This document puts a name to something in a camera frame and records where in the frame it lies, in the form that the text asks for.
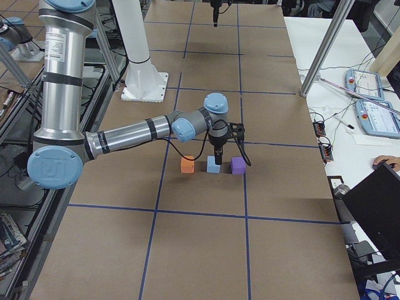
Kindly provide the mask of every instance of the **orange cube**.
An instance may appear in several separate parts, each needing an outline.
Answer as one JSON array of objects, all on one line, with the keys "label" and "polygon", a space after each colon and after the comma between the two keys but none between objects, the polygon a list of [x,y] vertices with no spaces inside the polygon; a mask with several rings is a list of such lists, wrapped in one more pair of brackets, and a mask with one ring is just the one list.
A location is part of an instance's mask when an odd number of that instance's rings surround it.
[{"label": "orange cube", "polygon": [[[185,156],[185,158],[194,159],[193,156]],[[181,158],[181,173],[194,173],[194,161],[188,161]]]}]

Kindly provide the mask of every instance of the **black monitor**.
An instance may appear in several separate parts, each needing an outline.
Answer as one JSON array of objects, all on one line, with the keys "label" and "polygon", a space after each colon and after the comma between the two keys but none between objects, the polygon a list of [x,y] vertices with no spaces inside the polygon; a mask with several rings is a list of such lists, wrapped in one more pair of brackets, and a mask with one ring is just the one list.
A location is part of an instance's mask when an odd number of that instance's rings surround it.
[{"label": "black monitor", "polygon": [[361,277],[400,269],[400,177],[382,164],[343,198],[354,219],[379,249],[384,263],[354,272]]}]

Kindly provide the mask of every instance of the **blue joint cap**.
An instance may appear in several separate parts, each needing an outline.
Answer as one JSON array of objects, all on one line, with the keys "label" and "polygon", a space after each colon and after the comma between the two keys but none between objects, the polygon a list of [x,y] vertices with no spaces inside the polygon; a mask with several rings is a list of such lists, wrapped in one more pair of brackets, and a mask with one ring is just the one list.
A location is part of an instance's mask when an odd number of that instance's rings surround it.
[{"label": "blue joint cap", "polygon": [[94,28],[93,32],[87,37],[88,39],[95,39],[97,38],[99,33],[99,29],[98,28]]},{"label": "blue joint cap", "polygon": [[61,146],[45,146],[34,151],[27,161],[29,177],[46,189],[72,186],[83,170],[81,158]]},{"label": "blue joint cap", "polygon": [[8,17],[7,19],[3,19],[2,22],[7,25],[23,25],[24,21],[20,17]]},{"label": "blue joint cap", "polygon": [[190,141],[196,136],[196,130],[192,123],[182,117],[173,122],[172,131],[181,142]]},{"label": "blue joint cap", "polygon": [[90,9],[96,0],[45,0],[49,5],[65,13],[83,13]]},{"label": "blue joint cap", "polygon": [[9,41],[8,39],[4,39],[3,37],[0,37],[0,44],[7,52],[14,50],[17,46],[13,42]]},{"label": "blue joint cap", "polygon": [[228,100],[225,95],[213,92],[204,98],[204,107],[214,114],[226,114],[228,112]]}]

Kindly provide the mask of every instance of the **cube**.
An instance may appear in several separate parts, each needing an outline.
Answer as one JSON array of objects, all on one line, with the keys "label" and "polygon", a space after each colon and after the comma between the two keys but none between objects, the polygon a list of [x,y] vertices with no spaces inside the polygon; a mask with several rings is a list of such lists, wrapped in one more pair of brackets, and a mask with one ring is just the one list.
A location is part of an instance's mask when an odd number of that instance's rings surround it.
[{"label": "cube", "polygon": [[[185,158],[194,159],[193,156],[185,156]],[[188,161],[181,158],[181,173],[194,173],[194,161]]]},{"label": "cube", "polygon": [[232,157],[231,170],[232,174],[244,174],[246,172],[246,162],[243,157]]},{"label": "cube", "polygon": [[214,156],[207,156],[207,173],[219,173],[221,166],[215,164]]}]

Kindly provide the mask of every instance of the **white table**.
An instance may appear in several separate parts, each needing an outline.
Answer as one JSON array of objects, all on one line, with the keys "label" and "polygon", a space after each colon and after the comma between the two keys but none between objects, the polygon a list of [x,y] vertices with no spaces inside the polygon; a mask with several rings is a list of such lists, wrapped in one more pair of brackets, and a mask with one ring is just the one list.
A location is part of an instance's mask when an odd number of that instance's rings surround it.
[{"label": "white table", "polygon": [[[311,19],[300,17],[285,17],[287,31],[291,40],[294,57],[300,75],[306,75],[317,50],[328,29],[329,19]],[[363,37],[357,30],[353,21],[346,20],[334,42],[322,68],[345,66],[344,68],[321,70],[321,77],[331,82],[344,86],[344,78],[348,67],[362,63],[363,59],[370,54],[370,49]],[[374,58],[369,55],[366,59],[372,58],[368,63],[359,67],[360,70],[369,70]],[[384,87],[390,86],[385,77],[381,78]],[[400,100],[396,94],[384,93],[385,100],[390,101],[394,108],[400,109]],[[331,117],[346,108],[351,97],[325,82],[315,82],[307,95],[307,104],[311,111],[322,114],[325,118]],[[344,183],[350,188],[362,181],[372,171],[373,159],[378,155],[400,156],[400,140],[383,137],[367,137],[369,145],[356,144],[354,136],[365,136],[360,123],[356,117],[354,106],[350,106],[343,117],[348,124],[354,126],[354,130],[348,129],[339,121],[331,118],[326,121],[325,130],[327,137],[333,142],[334,161],[327,163],[325,172],[327,176],[342,176]],[[377,250],[364,231],[357,223],[353,224],[357,238],[367,240]],[[396,286],[397,294],[400,294],[400,287]]]}]

